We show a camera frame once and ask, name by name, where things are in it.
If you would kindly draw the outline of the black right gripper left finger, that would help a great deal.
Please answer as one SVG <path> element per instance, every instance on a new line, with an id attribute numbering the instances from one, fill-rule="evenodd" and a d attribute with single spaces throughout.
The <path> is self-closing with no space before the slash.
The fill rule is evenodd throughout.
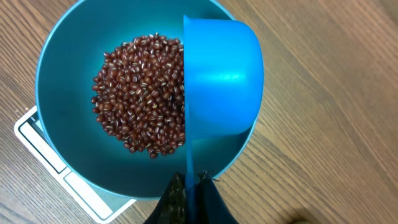
<path id="1" fill-rule="evenodd" d="M 163 192 L 154 211 L 144 224 L 184 224 L 186 223 L 185 176 L 174 174 Z"/>

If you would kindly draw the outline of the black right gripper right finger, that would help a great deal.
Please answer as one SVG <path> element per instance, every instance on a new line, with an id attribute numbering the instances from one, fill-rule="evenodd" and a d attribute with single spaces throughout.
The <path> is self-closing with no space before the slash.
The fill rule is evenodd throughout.
<path id="1" fill-rule="evenodd" d="M 199 173 L 195 186 L 196 221 L 200 224 L 238 224 L 207 171 Z"/>

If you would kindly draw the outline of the blue plastic measuring scoop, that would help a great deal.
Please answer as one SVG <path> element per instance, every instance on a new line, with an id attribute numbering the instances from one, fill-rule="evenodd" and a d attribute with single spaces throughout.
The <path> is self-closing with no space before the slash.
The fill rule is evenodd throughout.
<path id="1" fill-rule="evenodd" d="M 254 131 L 262 101 L 259 41 L 236 20 L 183 19 L 187 215 L 196 221 L 199 173 L 223 173 Z"/>

